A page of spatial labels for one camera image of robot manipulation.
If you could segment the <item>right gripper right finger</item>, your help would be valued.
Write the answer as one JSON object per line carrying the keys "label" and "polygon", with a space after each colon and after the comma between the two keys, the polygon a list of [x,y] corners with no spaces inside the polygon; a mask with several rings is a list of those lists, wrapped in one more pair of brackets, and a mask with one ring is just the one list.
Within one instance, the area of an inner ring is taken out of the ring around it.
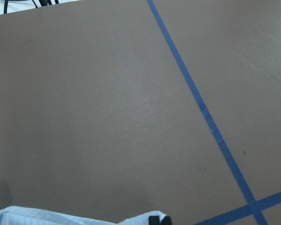
{"label": "right gripper right finger", "polygon": [[165,216],[161,221],[161,225],[172,225],[171,217]]}

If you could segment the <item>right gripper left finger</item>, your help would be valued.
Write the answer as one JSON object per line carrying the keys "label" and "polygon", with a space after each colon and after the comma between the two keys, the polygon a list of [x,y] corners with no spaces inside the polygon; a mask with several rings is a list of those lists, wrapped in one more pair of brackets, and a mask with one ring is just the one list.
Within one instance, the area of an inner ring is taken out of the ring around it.
{"label": "right gripper left finger", "polygon": [[159,225],[159,216],[149,216],[148,224],[149,225]]}

